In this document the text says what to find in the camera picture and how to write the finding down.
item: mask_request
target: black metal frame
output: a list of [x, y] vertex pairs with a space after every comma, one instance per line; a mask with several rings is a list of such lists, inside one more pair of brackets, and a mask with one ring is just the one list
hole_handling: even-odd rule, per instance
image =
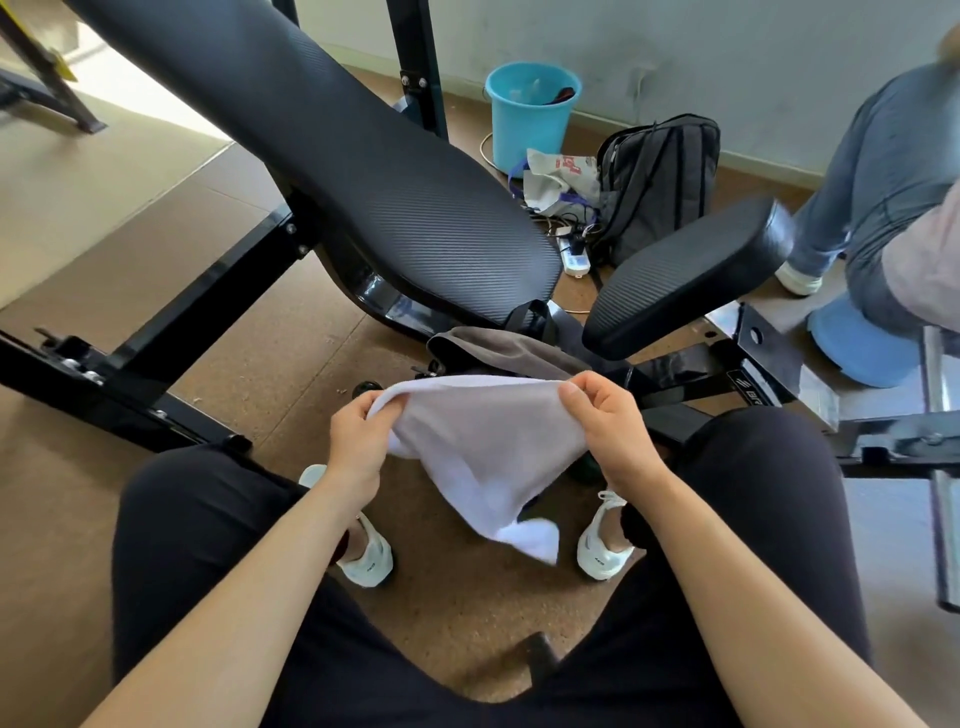
[[[292, 0], [275, 2], [296, 20]], [[430, 118], [432, 106], [430, 131], [445, 137], [426, 0], [388, 4], [395, 33], [410, 34], [397, 35], [403, 67], [411, 73], [414, 67], [422, 74], [419, 78], [427, 79], [429, 92], [408, 95], [420, 119]], [[247, 438], [168, 390], [311, 251], [357, 305], [388, 326], [425, 340], [458, 324], [402, 295], [357, 252], [336, 221], [289, 181], [277, 178], [277, 184], [287, 205], [267, 216], [114, 352], [44, 331], [42, 345], [32, 347], [0, 332], [0, 384], [150, 450], [216, 442], [246, 450], [251, 446]], [[924, 339], [928, 414], [840, 423], [835, 394], [746, 304], [730, 303], [695, 323], [700, 340], [693, 346], [637, 366], [588, 352], [579, 322], [552, 302], [550, 310], [561, 349], [630, 389], [652, 435], [661, 442], [681, 443], [708, 421], [708, 415], [684, 402], [737, 392], [748, 404], [783, 406], [812, 417], [828, 434], [848, 477], [930, 478], [938, 599], [946, 609], [960, 609], [960, 537], [951, 528], [949, 484], [960, 475], [960, 412], [945, 411], [938, 337]]]
[[19, 74], [0, 69], [0, 110], [15, 104], [29, 102], [62, 114], [86, 133], [97, 133], [106, 128], [86, 107], [77, 94], [57, 72], [57, 59], [20, 27], [19, 23], [0, 5], [0, 37], [36, 73], [41, 83]]

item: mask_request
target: person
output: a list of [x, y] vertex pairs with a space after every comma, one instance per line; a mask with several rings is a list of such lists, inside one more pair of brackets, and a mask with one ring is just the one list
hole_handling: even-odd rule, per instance
[[647, 553], [530, 690], [485, 704], [442, 687], [324, 575], [383, 552], [357, 514], [404, 402], [367, 418], [369, 392], [332, 418], [310, 489], [208, 446], [133, 478], [113, 547], [119, 682], [84, 726], [924, 725], [870, 668], [841, 476], [812, 424], [733, 411], [668, 467], [629, 392], [593, 372], [558, 386], [626, 503], [600, 520]]
[[912, 339], [941, 327], [946, 350], [960, 355], [960, 24], [939, 57], [860, 107], [797, 213], [793, 252], [776, 275], [809, 296], [845, 252], [851, 301], [867, 321]]

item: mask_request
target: light blue trash can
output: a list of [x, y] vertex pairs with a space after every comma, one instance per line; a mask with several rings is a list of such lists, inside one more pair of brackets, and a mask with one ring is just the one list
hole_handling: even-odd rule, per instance
[[920, 366], [920, 343], [901, 339], [867, 321], [844, 293], [806, 319], [824, 354], [853, 381], [896, 387]]
[[[550, 104], [565, 86], [573, 97]], [[493, 109], [493, 165], [510, 174], [527, 149], [560, 153], [570, 112], [583, 85], [575, 75], [549, 63], [518, 61], [495, 68], [485, 85]]]

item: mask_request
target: weight bench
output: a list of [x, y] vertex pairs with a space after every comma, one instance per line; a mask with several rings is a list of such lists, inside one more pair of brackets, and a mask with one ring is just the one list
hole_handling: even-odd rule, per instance
[[[393, 109], [300, 30], [290, 0], [278, 4], [284, 12], [265, 0], [68, 5], [262, 159], [285, 205], [112, 353], [72, 336], [47, 334], [39, 349], [0, 338], [0, 383], [149, 449], [228, 441], [243, 450], [249, 440], [167, 390], [306, 255], [366, 313], [422, 340], [458, 325], [503, 328], [515, 311], [549, 300], [562, 271], [556, 247], [445, 139], [426, 0], [388, 2], [405, 89]], [[557, 344], [630, 389], [661, 441], [683, 441], [708, 417], [685, 401], [737, 392], [813, 417], [848, 476], [939, 478], [938, 596], [956, 609], [957, 413], [840, 423], [835, 394], [736, 301], [786, 260], [792, 230], [771, 198], [704, 217], [621, 265], [584, 326], [550, 303]], [[525, 323], [536, 335], [534, 317]], [[687, 325], [694, 345], [626, 361]], [[935, 339], [929, 352], [925, 373], [939, 361]], [[929, 432], [937, 438], [925, 440]]]

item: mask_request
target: gray backpack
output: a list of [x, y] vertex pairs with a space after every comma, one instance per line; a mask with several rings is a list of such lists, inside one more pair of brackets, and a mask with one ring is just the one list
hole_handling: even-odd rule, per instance
[[599, 234], [588, 243], [594, 265], [620, 265], [709, 209], [720, 156], [720, 128], [694, 114], [632, 127], [600, 147]]

